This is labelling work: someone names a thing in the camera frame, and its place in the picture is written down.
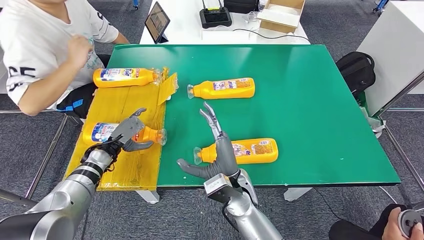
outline yellow bottle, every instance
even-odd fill
[[[168,77],[168,68],[99,68],[93,73],[93,82],[99,88],[124,86],[144,86],[149,83],[160,84]]]
[[[82,139],[86,144],[99,144],[108,140],[112,132],[118,126],[118,123],[92,123],[84,124],[84,130],[82,131]],[[154,130],[148,126],[145,126],[139,133],[133,138],[137,143],[143,143],[147,141],[153,141],[160,145],[167,143],[167,131],[162,128],[161,130]]]
[[[241,99],[251,98],[255,94],[255,82],[251,77],[224,81],[204,81],[199,85],[187,86],[188,98],[202,99]]]
[[[272,138],[231,141],[237,164],[272,163],[278,158],[277,142]],[[194,148],[194,163],[213,163],[217,158],[215,143],[200,149]]]

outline blue strap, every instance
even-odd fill
[[[83,102],[84,102],[84,99],[80,99],[78,101],[74,101],[71,106],[67,106],[67,107],[65,107],[65,109],[56,109],[56,111],[58,111],[58,112],[73,111],[75,108],[82,106]]]

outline white cabinet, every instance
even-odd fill
[[[424,1],[390,1],[357,49],[375,61],[375,84],[365,90],[378,112],[424,72]],[[424,82],[410,94],[424,94]]]

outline silver robotic arm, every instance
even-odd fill
[[[121,149],[133,152],[153,144],[131,139],[145,127],[138,118],[145,110],[140,108],[123,120],[108,141],[90,147],[81,165],[33,208],[1,220],[0,239],[72,240],[103,173],[117,160]]]
[[[248,173],[238,167],[233,145],[222,131],[212,107],[204,102],[206,111],[200,110],[212,129],[216,143],[216,160],[205,167],[177,160],[180,168],[193,176],[204,178],[204,189],[208,198],[223,203],[234,218],[233,226],[246,240],[282,240],[270,220],[256,208],[258,198]]]

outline metal frame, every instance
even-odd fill
[[[396,96],[394,96],[386,105],[384,105],[380,111],[374,114],[373,117],[379,117],[385,111],[388,112],[424,112],[424,108],[390,108],[395,104],[399,99],[408,94],[413,88],[418,86],[422,81],[424,81],[424,71],[418,75],[412,82],[410,82],[402,91],[400,91]]]
[[[394,96],[385,106],[383,106],[380,111],[378,111],[376,114],[374,114],[373,117],[380,118],[382,120],[381,115],[384,112],[424,112],[424,108],[409,108],[409,107],[400,107],[400,108],[390,108],[393,106],[395,102],[397,102],[399,99],[401,99],[403,96],[408,94],[413,88],[415,88],[418,84],[420,84],[422,81],[424,81],[424,72],[421,72],[420,75],[418,75],[412,82],[410,82],[402,91],[400,91],[396,96]],[[397,152],[400,154],[403,162],[405,163],[406,167],[408,168],[409,172],[412,174],[412,176],[415,178],[416,182],[418,183],[421,190],[424,192],[424,181],[421,178],[421,176],[418,174],[417,170],[415,169],[414,165],[411,163],[408,156],[405,154],[404,150],[402,149],[401,145],[396,140],[395,136],[393,135],[390,128],[386,125],[385,126],[386,132],[388,134],[388,137],[391,141],[391,143],[396,148]],[[424,201],[413,203],[412,204],[413,209],[421,209],[424,208]]]
[[[55,110],[43,110],[42,112],[56,112]],[[0,114],[21,114],[22,111],[20,110],[0,110]],[[50,161],[50,158],[52,157],[53,151],[56,148],[56,145],[62,135],[62,132],[65,128],[65,125],[68,121],[69,116],[65,115],[56,131],[56,134],[53,137],[53,140],[50,143],[50,146],[47,149],[46,154],[44,155],[44,158],[41,161],[41,165],[38,168],[37,173],[35,174],[34,179],[32,180],[32,183],[28,189],[28,192],[26,193],[25,197],[23,196],[19,196],[16,195],[12,192],[9,191],[5,191],[0,189],[0,198],[5,199],[5,200],[9,200],[11,202],[15,202],[15,203],[19,203],[22,204],[24,206],[28,206],[28,207],[33,207],[35,204],[37,204],[36,201],[31,200],[31,198],[33,197],[34,191],[37,187],[37,185],[40,182],[40,179],[44,173],[44,171],[46,170],[46,166]]]

